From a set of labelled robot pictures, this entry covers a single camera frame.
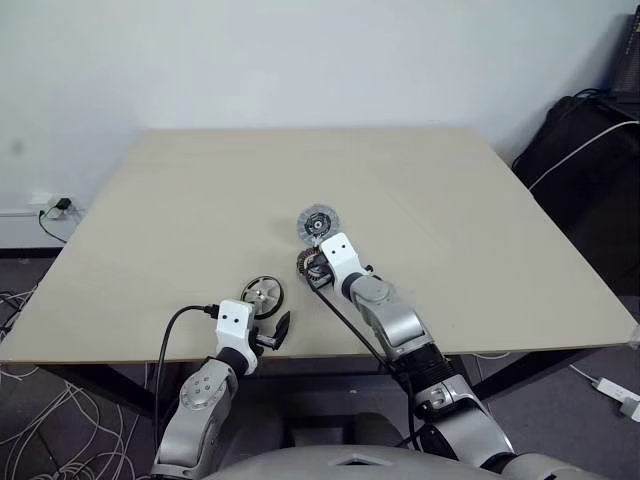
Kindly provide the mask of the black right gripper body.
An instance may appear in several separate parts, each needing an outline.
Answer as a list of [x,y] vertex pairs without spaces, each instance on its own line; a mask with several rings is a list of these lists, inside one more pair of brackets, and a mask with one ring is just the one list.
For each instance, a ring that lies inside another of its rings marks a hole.
[[313,289],[320,290],[333,285],[334,275],[326,260],[310,260],[305,269],[306,279]]

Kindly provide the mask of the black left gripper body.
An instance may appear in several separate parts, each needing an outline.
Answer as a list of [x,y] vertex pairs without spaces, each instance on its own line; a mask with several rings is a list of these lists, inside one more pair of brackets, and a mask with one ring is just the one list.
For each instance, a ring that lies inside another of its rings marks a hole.
[[263,335],[254,327],[249,333],[249,346],[256,356],[262,356],[265,349],[277,351],[281,346],[281,334],[276,331],[273,336]]

